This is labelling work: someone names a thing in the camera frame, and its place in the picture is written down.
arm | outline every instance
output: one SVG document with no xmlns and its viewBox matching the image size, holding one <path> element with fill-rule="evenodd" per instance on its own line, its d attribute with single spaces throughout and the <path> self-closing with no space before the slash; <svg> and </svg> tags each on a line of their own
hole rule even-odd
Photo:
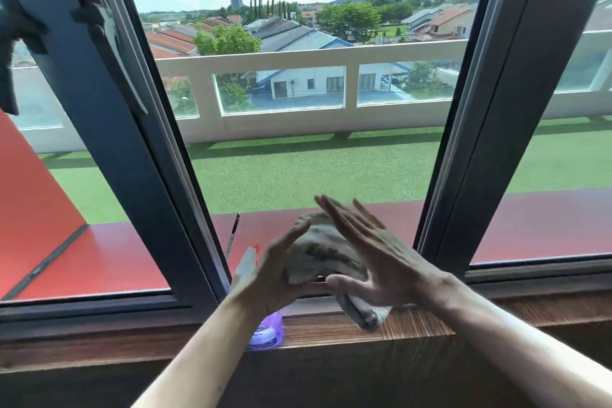
<svg viewBox="0 0 612 408">
<path fill-rule="evenodd" d="M 502 310 L 410 248 L 356 200 L 315 197 L 362 254 L 368 281 L 333 274 L 331 288 L 374 305 L 417 303 L 468 340 L 540 406 L 612 406 L 612 372 Z"/>
<path fill-rule="evenodd" d="M 256 272 L 227 296 L 133 408 L 217 406 L 259 323 L 300 295 L 325 292 L 325 284 L 287 282 L 287 249 L 308 227 L 271 243 Z"/>
</svg>

hand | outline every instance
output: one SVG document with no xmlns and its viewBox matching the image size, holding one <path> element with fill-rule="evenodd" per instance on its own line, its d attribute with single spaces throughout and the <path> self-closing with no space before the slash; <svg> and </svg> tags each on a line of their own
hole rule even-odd
<svg viewBox="0 0 612 408">
<path fill-rule="evenodd" d="M 326 195 L 315 197 L 338 231 L 358 250 L 368 270 L 368 280 L 331 274 L 330 288 L 362 298 L 372 305 L 424 304 L 437 285 L 448 277 L 395 234 L 356 199 L 356 212 Z"/>
<path fill-rule="evenodd" d="M 260 313 L 263 319 L 302 295 L 328 294 L 330 290 L 325 282 L 289 284 L 287 278 L 287 250 L 309 227 L 310 222 L 299 224 L 273 240 L 255 272 L 241 280 L 230 296 L 239 297 L 251 310 Z"/>
</svg>

wood grain surface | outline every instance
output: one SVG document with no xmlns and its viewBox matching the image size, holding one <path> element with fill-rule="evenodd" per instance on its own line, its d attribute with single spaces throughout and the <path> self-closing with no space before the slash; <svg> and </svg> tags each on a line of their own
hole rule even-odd
<svg viewBox="0 0 612 408">
<path fill-rule="evenodd" d="M 612 366 L 612 292 L 498 302 Z M 343 315 L 286 320 L 283 347 L 247 352 L 221 407 L 515 407 L 531 403 L 430 313 L 395 311 L 376 333 Z M 0 406 L 126 407 L 193 334 L 183 327 L 0 346 Z"/>
</svg>

dark wall below sill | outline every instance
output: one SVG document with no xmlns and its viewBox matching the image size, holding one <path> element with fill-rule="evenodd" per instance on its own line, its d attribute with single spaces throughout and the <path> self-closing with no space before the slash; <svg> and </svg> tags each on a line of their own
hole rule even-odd
<svg viewBox="0 0 612 408">
<path fill-rule="evenodd" d="M 544 330 L 612 367 L 611 321 Z M 0 374 L 0 406 L 128 407 L 165 364 L 147 361 Z M 451 335 L 246 353 L 219 406 L 533 405 L 462 339 Z"/>
</svg>

forearm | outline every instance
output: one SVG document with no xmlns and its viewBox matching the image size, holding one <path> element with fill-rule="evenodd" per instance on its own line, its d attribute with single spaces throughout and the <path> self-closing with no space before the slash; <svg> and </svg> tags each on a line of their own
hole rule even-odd
<svg viewBox="0 0 612 408">
<path fill-rule="evenodd" d="M 454 277 L 426 304 L 541 406 L 612 406 L 612 373 Z"/>
<path fill-rule="evenodd" d="M 239 294 L 223 301 L 134 408 L 214 408 L 261 316 Z"/>
</svg>

